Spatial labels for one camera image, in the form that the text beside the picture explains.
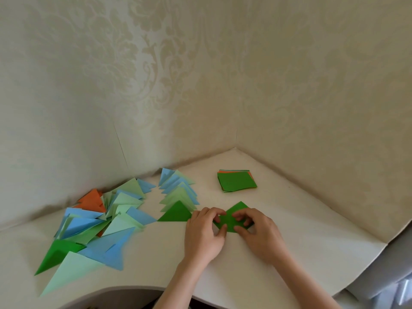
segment hand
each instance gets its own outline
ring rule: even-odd
[[[232,214],[237,221],[246,219],[247,227],[253,221],[256,234],[251,234],[245,228],[235,226],[234,230],[246,241],[250,250],[266,263],[273,264],[288,255],[288,249],[281,233],[273,220],[255,208],[245,208]]]
[[[186,224],[185,258],[188,263],[206,267],[222,250],[226,238],[227,225],[225,224],[215,236],[212,230],[212,221],[220,222],[218,215],[225,215],[226,211],[219,208],[203,208],[194,211],[192,218]]]

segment white table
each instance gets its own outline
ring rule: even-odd
[[[250,169],[257,189],[223,193],[219,169]],[[279,226],[288,248],[331,295],[351,283],[385,244],[248,155],[230,150],[180,170],[196,181],[199,208],[228,209],[239,201],[256,207]],[[157,185],[159,176],[148,181]],[[141,209],[161,217],[164,197],[155,188]],[[57,267],[33,276],[53,240],[63,212],[0,232],[1,307],[56,309],[91,293],[119,288],[164,289],[183,257],[185,223],[153,223],[125,245],[124,270],[102,267],[39,297]],[[270,266],[258,260],[235,233],[208,266],[194,296],[224,308],[297,308]]]

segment forearm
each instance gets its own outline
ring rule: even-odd
[[[302,309],[340,308],[337,302],[289,254],[274,258],[272,264]]]
[[[154,309],[186,309],[204,267],[183,260]]]

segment left hand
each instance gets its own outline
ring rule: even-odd
[[[188,263],[206,267],[222,250],[226,238],[227,225],[223,225],[215,236],[212,222],[220,222],[218,215],[226,212],[219,208],[204,207],[201,211],[194,211],[192,218],[186,224],[185,258]]]

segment right hand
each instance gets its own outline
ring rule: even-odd
[[[288,256],[288,249],[281,233],[273,220],[255,208],[244,208],[232,214],[237,221],[246,219],[247,227],[253,221],[256,234],[245,228],[235,226],[234,230],[246,241],[250,250],[266,263],[273,264]]]

